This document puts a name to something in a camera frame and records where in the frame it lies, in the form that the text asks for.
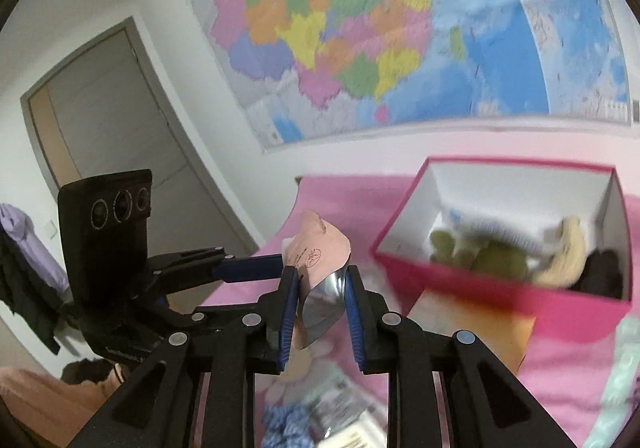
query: person's leg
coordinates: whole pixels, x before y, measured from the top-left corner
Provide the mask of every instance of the person's leg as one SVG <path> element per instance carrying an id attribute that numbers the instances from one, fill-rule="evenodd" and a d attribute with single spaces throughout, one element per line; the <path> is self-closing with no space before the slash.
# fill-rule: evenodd
<path id="1" fill-rule="evenodd" d="M 61 448 L 119 386 L 114 370 L 100 383 L 66 384 L 48 374 L 0 368 L 0 397 L 9 412 L 27 428 Z"/>

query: open box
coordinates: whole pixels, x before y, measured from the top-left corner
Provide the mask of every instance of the open box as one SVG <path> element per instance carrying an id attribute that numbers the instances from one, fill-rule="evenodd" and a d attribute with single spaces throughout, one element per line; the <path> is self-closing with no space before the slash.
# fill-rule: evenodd
<path id="1" fill-rule="evenodd" d="M 481 214 L 548 240 L 563 218 L 580 217 L 587 254 L 611 249 L 623 276 L 622 299 L 514 282 L 431 262 L 430 233 L 443 211 Z M 402 301 L 430 287 L 536 316 L 536 333 L 591 342 L 615 329 L 630 308 L 628 222 L 615 168 L 519 159 L 429 158 L 372 247 Z"/>

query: screw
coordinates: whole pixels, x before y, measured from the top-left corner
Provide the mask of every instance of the screw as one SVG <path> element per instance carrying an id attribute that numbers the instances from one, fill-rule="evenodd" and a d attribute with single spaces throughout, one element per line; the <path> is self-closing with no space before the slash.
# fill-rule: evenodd
<path id="1" fill-rule="evenodd" d="M 169 336 L 169 343 L 174 347 L 184 345 L 187 342 L 187 335 L 185 333 L 173 333 Z"/>
<path id="2" fill-rule="evenodd" d="M 382 317 L 382 321 L 387 325 L 398 325 L 402 321 L 402 318 L 396 313 L 386 313 Z"/>
<path id="3" fill-rule="evenodd" d="M 462 344 L 471 345 L 476 341 L 476 335 L 471 331 L 458 331 L 456 333 L 456 339 Z"/>
<path id="4" fill-rule="evenodd" d="M 256 313 L 245 314 L 242 317 L 242 323 L 247 327 L 258 325 L 262 321 L 262 317 Z"/>

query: mint green strip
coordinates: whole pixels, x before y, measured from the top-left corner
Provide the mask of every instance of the mint green strip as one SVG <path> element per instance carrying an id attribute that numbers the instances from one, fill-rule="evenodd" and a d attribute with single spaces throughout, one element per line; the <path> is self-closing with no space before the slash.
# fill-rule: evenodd
<path id="1" fill-rule="evenodd" d="M 629 412 L 628 398 L 640 365 L 640 319 L 625 316 L 616 327 L 616 351 L 600 398 L 602 410 L 582 448 L 609 448 Z"/>

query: light switch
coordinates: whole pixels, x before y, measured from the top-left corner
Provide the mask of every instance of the light switch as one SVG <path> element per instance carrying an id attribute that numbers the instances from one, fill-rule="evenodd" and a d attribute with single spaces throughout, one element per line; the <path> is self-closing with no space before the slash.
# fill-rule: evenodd
<path id="1" fill-rule="evenodd" d="M 44 225 L 44 232 L 47 234 L 47 237 L 51 239 L 56 236 L 56 234 L 58 233 L 58 229 L 56 228 L 56 225 L 53 223 L 53 221 L 49 220 Z"/>

